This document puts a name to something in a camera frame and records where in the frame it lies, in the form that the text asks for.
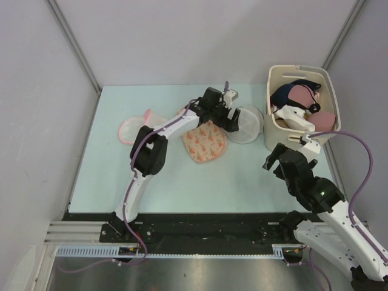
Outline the white mesh laundry bag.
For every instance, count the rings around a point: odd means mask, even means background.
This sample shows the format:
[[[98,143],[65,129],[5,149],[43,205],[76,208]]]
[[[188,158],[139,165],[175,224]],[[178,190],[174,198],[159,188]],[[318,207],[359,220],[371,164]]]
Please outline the white mesh laundry bag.
[[[260,110],[253,106],[238,107],[238,131],[226,132],[227,137],[238,144],[253,142],[263,131],[264,118]]]

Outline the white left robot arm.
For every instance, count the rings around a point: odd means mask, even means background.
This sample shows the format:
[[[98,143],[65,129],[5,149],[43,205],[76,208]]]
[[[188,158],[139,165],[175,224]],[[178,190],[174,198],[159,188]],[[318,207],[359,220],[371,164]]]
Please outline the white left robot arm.
[[[139,203],[150,180],[164,167],[169,140],[208,121],[227,132],[238,131],[240,110],[232,108],[237,98],[236,90],[208,87],[202,97],[190,100],[171,120],[155,128],[147,125],[140,128],[130,152],[132,178],[122,202],[108,220],[115,238],[123,243],[133,238],[134,228],[129,223],[138,216]]]

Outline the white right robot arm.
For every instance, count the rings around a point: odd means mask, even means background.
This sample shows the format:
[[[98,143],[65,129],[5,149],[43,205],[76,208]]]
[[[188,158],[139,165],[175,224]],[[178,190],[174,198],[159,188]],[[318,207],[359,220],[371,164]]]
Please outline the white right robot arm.
[[[354,215],[339,188],[329,179],[313,174],[320,145],[310,141],[299,150],[279,143],[263,165],[283,180],[287,191],[308,211],[316,214],[338,236],[333,239],[296,210],[279,223],[279,235],[286,243],[298,241],[325,257],[350,279],[353,290],[387,290],[384,247]]]

